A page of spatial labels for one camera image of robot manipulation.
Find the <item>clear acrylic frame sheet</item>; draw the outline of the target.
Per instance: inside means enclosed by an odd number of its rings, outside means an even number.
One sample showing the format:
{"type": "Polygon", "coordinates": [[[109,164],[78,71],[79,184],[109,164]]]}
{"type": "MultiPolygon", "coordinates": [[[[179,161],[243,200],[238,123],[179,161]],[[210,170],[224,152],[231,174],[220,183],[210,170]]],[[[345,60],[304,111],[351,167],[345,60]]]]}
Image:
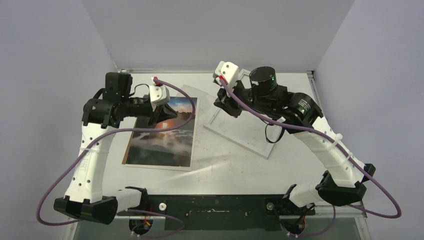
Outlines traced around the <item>clear acrylic frame sheet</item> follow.
{"type": "Polygon", "coordinates": [[[210,122],[211,117],[219,110],[217,107],[214,106],[214,102],[217,97],[212,96],[211,94],[203,90],[188,85],[183,85],[180,89],[183,90],[186,94],[188,94],[191,98],[197,99],[197,125],[199,127],[203,127],[204,124],[208,124],[210,122]]]}

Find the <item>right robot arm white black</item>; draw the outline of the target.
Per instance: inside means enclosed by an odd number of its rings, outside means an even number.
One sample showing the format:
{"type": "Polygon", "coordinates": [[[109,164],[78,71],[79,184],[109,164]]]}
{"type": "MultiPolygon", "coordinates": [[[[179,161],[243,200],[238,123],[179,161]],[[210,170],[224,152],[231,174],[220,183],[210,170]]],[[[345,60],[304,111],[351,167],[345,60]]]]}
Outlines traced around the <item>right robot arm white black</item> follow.
{"type": "Polygon", "coordinates": [[[212,75],[219,85],[214,105],[237,118],[247,111],[305,144],[325,167],[321,178],[293,184],[284,195],[282,207],[290,215],[317,202],[346,206],[360,202],[367,182],[375,173],[370,163],[357,160],[342,143],[343,136],[331,131],[315,100],[302,92],[290,92],[277,82],[276,71],[261,66],[248,74],[249,87],[240,80],[239,67],[222,61],[212,75]]]}

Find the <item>white picture frame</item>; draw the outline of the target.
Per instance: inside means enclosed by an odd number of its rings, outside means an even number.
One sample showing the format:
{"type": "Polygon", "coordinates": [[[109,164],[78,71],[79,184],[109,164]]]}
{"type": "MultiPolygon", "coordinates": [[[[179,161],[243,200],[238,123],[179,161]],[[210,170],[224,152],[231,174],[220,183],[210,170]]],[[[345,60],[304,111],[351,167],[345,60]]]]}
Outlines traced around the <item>white picture frame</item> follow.
{"type": "Polygon", "coordinates": [[[266,141],[266,124],[246,111],[235,118],[217,108],[206,118],[203,127],[265,160],[274,147],[266,141]]]}

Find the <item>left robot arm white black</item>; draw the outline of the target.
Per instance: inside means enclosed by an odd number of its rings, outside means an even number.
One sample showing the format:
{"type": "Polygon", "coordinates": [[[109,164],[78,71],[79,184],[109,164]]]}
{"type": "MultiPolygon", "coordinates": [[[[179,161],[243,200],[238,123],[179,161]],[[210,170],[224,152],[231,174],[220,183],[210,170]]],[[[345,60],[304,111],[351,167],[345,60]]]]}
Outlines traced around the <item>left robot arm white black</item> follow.
{"type": "Polygon", "coordinates": [[[122,132],[125,118],[147,118],[148,126],[174,119],[177,112],[169,106],[169,84],[157,78],[148,86],[149,93],[135,97],[129,73],[108,72],[105,85],[83,106],[82,136],[79,156],[63,197],[55,199],[55,211],[75,220],[104,225],[116,214],[130,208],[136,215],[149,210],[144,188],[126,187],[112,194],[103,191],[103,180],[110,148],[115,135],[122,132]]]}

